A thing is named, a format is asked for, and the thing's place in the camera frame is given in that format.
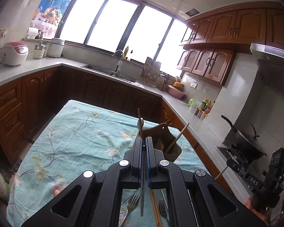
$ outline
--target faucet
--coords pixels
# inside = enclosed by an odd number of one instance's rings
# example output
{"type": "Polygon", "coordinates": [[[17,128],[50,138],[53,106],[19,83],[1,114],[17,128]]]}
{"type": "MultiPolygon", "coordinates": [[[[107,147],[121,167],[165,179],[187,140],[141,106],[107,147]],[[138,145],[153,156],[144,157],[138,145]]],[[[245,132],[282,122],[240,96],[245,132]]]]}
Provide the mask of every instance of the faucet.
{"type": "Polygon", "coordinates": [[[116,74],[119,74],[119,72],[120,72],[121,65],[122,65],[122,58],[123,58],[123,51],[122,50],[116,50],[116,52],[113,54],[113,57],[115,57],[115,55],[118,51],[121,51],[121,60],[118,62],[117,68],[115,70],[116,74]]]}

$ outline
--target floral tablecloth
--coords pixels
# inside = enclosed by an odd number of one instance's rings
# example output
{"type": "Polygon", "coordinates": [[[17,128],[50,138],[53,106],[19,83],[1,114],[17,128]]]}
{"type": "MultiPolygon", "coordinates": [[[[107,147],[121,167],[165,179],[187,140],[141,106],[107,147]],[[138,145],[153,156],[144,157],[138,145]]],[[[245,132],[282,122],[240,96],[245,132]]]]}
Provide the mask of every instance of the floral tablecloth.
{"type": "MultiPolygon", "coordinates": [[[[55,189],[63,190],[82,172],[104,171],[122,160],[135,141],[137,121],[128,115],[70,100],[35,141],[19,167],[7,207],[9,223],[20,227],[54,197],[55,189]]],[[[155,125],[145,121],[143,127],[155,125]]],[[[169,130],[174,136],[179,133],[175,128],[169,130]]],[[[181,169],[206,170],[184,136],[177,144],[182,153],[175,163],[181,169]]],[[[126,212],[125,200],[133,192],[123,191],[120,221],[126,212]]],[[[155,197],[157,202],[162,199],[160,191],[155,191],[155,197]]],[[[125,226],[155,226],[149,191],[145,196],[144,217],[140,217],[139,208],[140,203],[125,226]]]]}

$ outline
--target metal screw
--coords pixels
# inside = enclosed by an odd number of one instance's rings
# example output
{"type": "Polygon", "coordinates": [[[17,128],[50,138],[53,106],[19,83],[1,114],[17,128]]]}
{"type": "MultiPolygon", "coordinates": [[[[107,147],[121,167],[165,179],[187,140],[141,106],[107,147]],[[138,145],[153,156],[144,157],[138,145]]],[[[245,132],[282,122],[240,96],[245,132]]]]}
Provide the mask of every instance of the metal screw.
{"type": "Polygon", "coordinates": [[[128,160],[125,159],[119,162],[120,166],[127,166],[128,164],[129,164],[128,160]]]}
{"type": "Polygon", "coordinates": [[[92,177],[93,176],[93,172],[92,171],[85,171],[83,173],[83,176],[86,178],[92,177]]]}
{"type": "Polygon", "coordinates": [[[204,177],[206,175],[206,172],[202,169],[199,169],[196,171],[196,174],[199,176],[199,177],[204,177]]]}
{"type": "Polygon", "coordinates": [[[169,161],[165,160],[165,159],[161,160],[159,163],[160,163],[161,166],[168,166],[169,165],[169,161]]]}

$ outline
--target pink bowl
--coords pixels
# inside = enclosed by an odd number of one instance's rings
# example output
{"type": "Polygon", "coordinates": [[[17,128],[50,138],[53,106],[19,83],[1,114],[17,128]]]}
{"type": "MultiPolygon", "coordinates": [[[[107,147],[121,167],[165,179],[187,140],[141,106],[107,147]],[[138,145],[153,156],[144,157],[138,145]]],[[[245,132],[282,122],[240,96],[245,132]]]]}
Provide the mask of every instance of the pink bowl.
{"type": "Polygon", "coordinates": [[[178,99],[181,99],[185,95],[184,92],[177,90],[175,87],[171,85],[168,86],[168,94],[178,99]]]}

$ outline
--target window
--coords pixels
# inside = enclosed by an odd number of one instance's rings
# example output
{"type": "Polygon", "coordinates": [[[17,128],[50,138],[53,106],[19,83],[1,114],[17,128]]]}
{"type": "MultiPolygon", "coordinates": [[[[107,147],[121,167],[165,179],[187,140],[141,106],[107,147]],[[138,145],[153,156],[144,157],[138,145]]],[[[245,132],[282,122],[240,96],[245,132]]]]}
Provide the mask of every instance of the window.
{"type": "Polygon", "coordinates": [[[160,70],[174,77],[180,76],[182,72],[181,70],[176,69],[175,66],[179,62],[181,54],[184,51],[179,44],[186,31],[186,28],[187,27],[184,23],[176,19],[173,21],[173,24],[156,59],[156,61],[161,62],[160,70]]]}
{"type": "Polygon", "coordinates": [[[64,19],[57,33],[62,39],[111,54],[129,46],[133,61],[150,57],[161,62],[161,71],[181,74],[175,68],[183,52],[179,44],[191,29],[155,8],[130,0],[77,0],[64,19]]]}
{"type": "Polygon", "coordinates": [[[142,63],[147,57],[153,58],[171,19],[170,16],[145,6],[124,47],[129,46],[129,50],[133,51],[131,58],[142,63]]]}
{"type": "Polygon", "coordinates": [[[122,0],[108,0],[87,44],[115,52],[137,7],[122,0]]]}
{"type": "Polygon", "coordinates": [[[105,0],[77,0],[63,26],[60,37],[64,40],[84,43],[94,18],[105,0]]]}

